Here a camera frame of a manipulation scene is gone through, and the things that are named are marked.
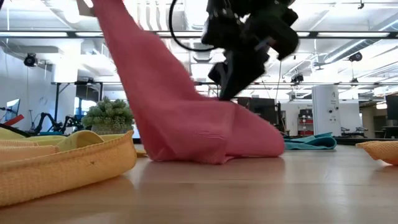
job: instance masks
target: pink towel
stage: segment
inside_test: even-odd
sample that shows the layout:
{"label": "pink towel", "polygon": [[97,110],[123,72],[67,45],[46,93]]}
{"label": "pink towel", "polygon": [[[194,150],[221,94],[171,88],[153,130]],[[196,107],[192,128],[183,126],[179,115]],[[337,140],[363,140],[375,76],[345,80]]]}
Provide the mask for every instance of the pink towel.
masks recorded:
{"label": "pink towel", "polygon": [[152,160],[223,164],[283,153],[283,138],[268,122],[198,94],[184,66],[158,36],[140,29],[122,0],[93,3]]}

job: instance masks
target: ceiling pipe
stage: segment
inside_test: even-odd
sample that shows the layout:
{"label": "ceiling pipe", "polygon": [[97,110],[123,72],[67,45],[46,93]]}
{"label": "ceiling pipe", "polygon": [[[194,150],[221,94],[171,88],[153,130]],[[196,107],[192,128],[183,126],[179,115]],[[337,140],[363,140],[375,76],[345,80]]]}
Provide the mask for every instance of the ceiling pipe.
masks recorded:
{"label": "ceiling pipe", "polygon": [[[397,31],[397,30],[398,30],[398,13],[394,14],[390,18],[386,19],[385,21],[374,26],[373,29],[371,29],[371,31]],[[379,41],[380,39],[352,40],[347,44],[339,47],[338,49],[328,53],[323,58],[323,63],[320,62],[318,63],[318,65],[325,65],[337,62]]]}
{"label": "ceiling pipe", "polygon": [[43,6],[45,6],[53,15],[55,18],[57,18],[63,25],[65,25],[67,28],[71,29],[71,30],[77,30],[76,27],[74,27],[73,25],[71,25],[69,22],[67,22],[65,19],[62,19],[56,12],[54,12],[54,10],[52,9],[53,7],[49,4],[48,1],[40,1],[38,0],[38,2],[41,2],[43,4]]}
{"label": "ceiling pipe", "polygon": [[378,75],[382,72],[386,72],[386,71],[397,69],[397,68],[398,68],[398,62],[393,62],[393,63],[390,63],[389,65],[385,65],[383,67],[377,68],[371,72],[362,73],[361,75],[356,75],[355,78],[368,78],[368,77],[371,77],[374,75]]}
{"label": "ceiling pipe", "polygon": [[[314,30],[315,28],[317,28],[317,26],[319,26],[319,24],[321,24],[321,22],[323,22],[330,14],[330,12],[334,9],[336,9],[339,5],[341,5],[340,2],[334,3],[332,6],[330,6],[326,12],[324,12],[324,14],[322,15],[322,17],[317,20],[316,23],[314,23],[314,25],[311,26],[311,28],[309,30]],[[308,68],[308,65],[306,65],[305,62],[312,62],[312,60],[315,58],[314,55],[316,55],[317,53],[317,40],[314,40],[314,46],[315,46],[315,54],[312,54],[311,56],[309,56],[308,58],[306,58],[305,60],[303,60],[302,62],[298,63],[296,66],[294,66],[293,68],[291,68],[287,73],[285,73],[282,77],[286,77],[288,74],[290,74],[291,72],[293,72],[294,70],[298,70],[301,71],[303,69]]]}

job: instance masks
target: yellow towel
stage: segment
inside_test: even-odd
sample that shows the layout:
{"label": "yellow towel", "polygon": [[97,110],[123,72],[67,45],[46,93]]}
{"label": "yellow towel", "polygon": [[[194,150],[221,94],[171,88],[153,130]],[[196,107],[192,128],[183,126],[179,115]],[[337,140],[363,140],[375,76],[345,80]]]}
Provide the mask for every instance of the yellow towel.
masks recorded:
{"label": "yellow towel", "polygon": [[356,146],[363,148],[374,160],[398,165],[398,141],[369,141]]}
{"label": "yellow towel", "polygon": [[0,146],[0,162],[17,161],[59,152],[57,146]]}
{"label": "yellow towel", "polygon": [[91,131],[72,134],[57,146],[2,142],[0,207],[110,179],[132,169],[137,154],[130,131],[103,141]]}
{"label": "yellow towel", "polygon": [[12,132],[4,128],[0,128],[0,140],[23,139],[23,138],[25,137],[21,136],[20,134],[17,134],[15,132]]}
{"label": "yellow towel", "polygon": [[[124,136],[124,134],[107,134],[107,135],[102,135],[100,137],[102,138],[103,141],[110,141],[110,140],[113,140],[113,139],[121,138],[122,136]],[[7,139],[7,140],[12,139],[13,141],[34,142],[35,145],[38,145],[38,146],[56,146],[61,141],[64,141],[66,138],[67,137],[65,137],[65,136],[57,136],[57,135],[54,135],[54,136],[33,136],[33,137],[30,137],[30,138],[25,138],[24,136],[21,136],[20,134],[16,134],[16,133],[13,133],[12,131],[6,130],[4,128],[0,128],[0,140],[2,140],[2,139]],[[146,151],[143,151],[143,150],[137,151],[137,156],[138,157],[145,157],[146,156]]]}

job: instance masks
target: wooden floor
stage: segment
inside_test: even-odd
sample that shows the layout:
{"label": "wooden floor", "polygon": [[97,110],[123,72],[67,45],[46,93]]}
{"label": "wooden floor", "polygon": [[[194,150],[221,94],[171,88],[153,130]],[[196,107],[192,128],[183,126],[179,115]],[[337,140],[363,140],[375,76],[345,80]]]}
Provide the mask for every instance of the wooden floor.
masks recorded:
{"label": "wooden floor", "polygon": [[342,146],[223,166],[139,159],[124,176],[2,208],[0,223],[398,223],[398,168]]}

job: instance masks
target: computer monitor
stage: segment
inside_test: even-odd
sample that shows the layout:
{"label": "computer monitor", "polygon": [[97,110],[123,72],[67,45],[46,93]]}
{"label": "computer monitor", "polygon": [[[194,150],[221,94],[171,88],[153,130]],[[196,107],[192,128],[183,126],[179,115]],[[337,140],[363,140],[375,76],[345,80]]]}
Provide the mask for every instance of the computer monitor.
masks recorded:
{"label": "computer monitor", "polygon": [[387,95],[387,119],[398,120],[398,96]]}
{"label": "computer monitor", "polygon": [[246,107],[271,124],[278,123],[275,99],[239,97],[238,104]]}
{"label": "computer monitor", "polygon": [[19,99],[7,102],[5,121],[12,120],[18,116],[19,102]]}

